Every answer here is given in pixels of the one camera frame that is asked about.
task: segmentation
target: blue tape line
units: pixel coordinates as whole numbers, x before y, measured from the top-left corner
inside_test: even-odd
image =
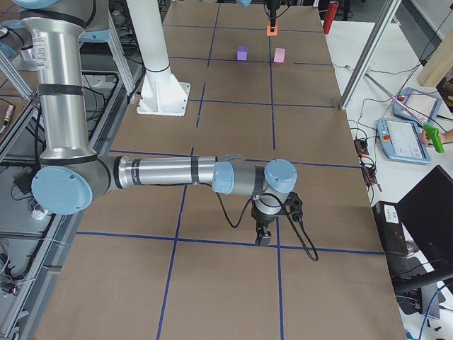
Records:
[[[278,304],[280,307],[280,340],[285,340],[285,321],[283,317],[283,283],[282,283],[282,254],[280,251],[280,223],[275,221],[277,231],[277,269],[278,269]]]
[[[184,27],[184,28],[214,28],[214,26],[203,26],[203,25],[176,25],[176,24],[168,24],[165,23],[162,25],[163,27]]]
[[[274,89],[273,89],[273,81],[272,81],[272,47],[270,45],[270,38],[268,38],[269,42],[269,74],[270,74],[270,110],[272,114],[272,148],[276,150],[276,142],[275,142],[275,116],[274,116]]]
[[[248,101],[217,101],[214,99],[205,99],[207,103],[225,103],[225,104],[244,104],[244,105],[272,105],[270,103],[251,103]]]
[[[287,106],[295,108],[335,108],[333,105],[309,105],[309,104],[276,104],[274,106]]]
[[[309,165],[309,166],[327,166],[331,168],[349,168],[361,169],[360,165],[342,165],[342,164],[323,164],[323,163],[306,163],[305,161],[292,161],[293,164]]]
[[[157,329],[156,340],[159,340],[161,338],[162,325],[164,324],[164,315],[165,315],[165,308],[166,308],[167,297],[168,297],[168,290],[170,288],[171,274],[172,274],[172,271],[173,271],[173,264],[174,264],[174,261],[175,261],[176,246],[178,245],[178,235],[179,235],[179,229],[180,229],[180,226],[181,226],[181,218],[183,216],[183,211],[184,211],[184,203],[185,203],[185,194],[186,193],[187,193],[187,186],[184,186],[183,199],[181,200],[181,207],[180,207],[180,210],[179,210],[178,225],[176,226],[175,239],[173,241],[173,249],[171,251],[170,266],[168,268],[168,275],[167,275],[167,281],[166,281],[165,293],[164,293],[164,301],[162,302],[161,317],[159,319],[159,328]]]
[[[258,247],[254,243],[248,242],[230,242],[230,241],[216,241],[211,239],[178,239],[179,242],[190,242],[190,243],[206,243],[206,244],[222,244],[228,246],[242,246],[242,247]]]
[[[163,27],[184,27],[184,28],[218,28],[222,30],[266,30],[265,28],[245,28],[245,27],[225,27],[220,26],[203,26],[203,25],[176,25],[176,24],[164,24]],[[299,33],[323,33],[322,30],[278,30],[279,32],[299,32]]]
[[[201,92],[200,107],[198,108],[197,124],[195,125],[197,128],[199,128],[199,126],[200,126],[201,109],[203,107],[203,98],[205,97],[205,89],[206,89],[206,83],[203,83],[203,90]]]
[[[1,95],[2,97],[10,97],[10,98],[22,98],[22,96],[20,94],[2,94]]]
[[[82,235],[92,235],[92,236],[105,236],[105,237],[124,237],[124,238],[133,238],[133,239],[159,239],[163,241],[181,241],[181,242],[191,242],[191,243],[206,243],[206,244],[223,244],[227,246],[243,246],[243,247],[257,247],[254,243],[248,242],[230,242],[230,241],[217,241],[214,239],[190,239],[190,238],[175,238],[175,237],[165,237],[165,236],[152,236],[152,235],[140,235],[140,234],[118,234],[111,232],[77,232],[77,234]],[[271,244],[268,248],[277,248],[275,244]],[[280,245],[281,249],[289,250],[304,250],[302,246],[287,246]],[[332,249],[332,248],[316,248],[318,251],[330,252],[330,253],[347,253],[347,254],[363,254],[363,255],[385,255],[383,251],[367,251],[367,250],[353,250],[353,249]]]
[[[7,82],[7,81],[8,81],[8,79],[7,79],[7,80],[5,80],[5,81],[4,81],[3,83],[1,83],[1,85],[0,85],[0,89],[1,89],[1,88],[2,88],[2,87],[3,87],[4,85],[5,85],[5,84],[6,84],[6,82]]]
[[[216,28],[217,28],[217,21],[219,20],[220,5],[222,5],[222,4],[219,4],[218,7],[217,7],[217,15],[216,15],[216,17],[215,17],[214,30],[212,31],[212,40],[211,40],[210,55],[209,55],[209,59],[208,59],[208,61],[207,61],[207,68],[208,68],[208,69],[209,69],[210,64],[211,64],[212,48],[214,47],[215,30],[216,30]]]
[[[189,101],[200,101],[199,99],[189,99]],[[225,103],[225,104],[244,104],[244,105],[269,105],[269,106],[287,106],[295,108],[335,108],[333,105],[309,105],[309,104],[272,104],[272,103],[252,103],[249,101],[220,101],[214,99],[204,99],[203,101],[208,103]]]
[[[149,156],[168,156],[168,157],[190,157],[190,154],[163,154],[158,152],[141,152],[130,150],[110,150],[110,152],[123,153],[123,154],[146,154]],[[247,159],[248,162],[270,162],[269,159]],[[359,165],[344,165],[344,164],[324,164],[324,163],[308,163],[305,161],[291,161],[293,164],[308,165],[308,166],[327,166],[331,168],[348,168],[360,169]]]
[[[208,60],[207,58],[200,57],[168,57],[169,59],[189,59],[189,60]]]
[[[333,66],[332,64],[324,64],[324,63],[318,63],[318,62],[295,62],[294,65]]]
[[[125,237],[129,239],[160,239],[163,241],[173,241],[174,237],[165,236],[152,236],[152,235],[140,235],[140,234],[120,234],[116,232],[84,232],[78,231],[79,235],[91,235],[91,236],[109,236],[109,237]]]
[[[110,150],[110,152],[122,154],[147,154],[149,156],[169,156],[169,157],[190,157],[189,154],[163,154],[160,152],[143,152],[143,151],[130,151],[130,150]]]

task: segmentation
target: green object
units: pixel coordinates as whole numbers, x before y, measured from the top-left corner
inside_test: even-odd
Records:
[[[439,129],[432,127],[429,124],[424,124],[423,129],[426,131],[427,139],[432,142],[432,145],[434,145],[434,149],[440,154],[443,154],[445,150],[442,142],[440,141]]]

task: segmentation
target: cardboard table surface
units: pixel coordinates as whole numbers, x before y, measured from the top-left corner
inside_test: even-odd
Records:
[[[317,9],[290,8],[277,38],[266,22],[261,5],[172,3],[164,32],[192,84],[187,112],[131,104],[111,154],[288,159],[319,262],[282,218],[257,247],[250,207],[232,229],[207,186],[110,193],[86,211],[36,340],[405,339]],[[223,200],[237,221],[247,198]]]

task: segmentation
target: computer monitor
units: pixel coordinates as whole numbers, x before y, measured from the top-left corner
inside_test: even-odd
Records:
[[[396,211],[426,259],[435,261],[435,271],[453,265],[453,179],[441,166],[409,191]],[[444,283],[453,284],[453,278]]]

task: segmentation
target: red cylinder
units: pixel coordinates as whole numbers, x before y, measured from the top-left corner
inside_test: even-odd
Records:
[[[326,17],[324,18],[324,24],[323,24],[324,34],[328,34],[329,31],[331,30],[332,21],[335,18],[335,16],[337,15],[337,10],[338,10],[338,1],[330,1],[328,3]]]

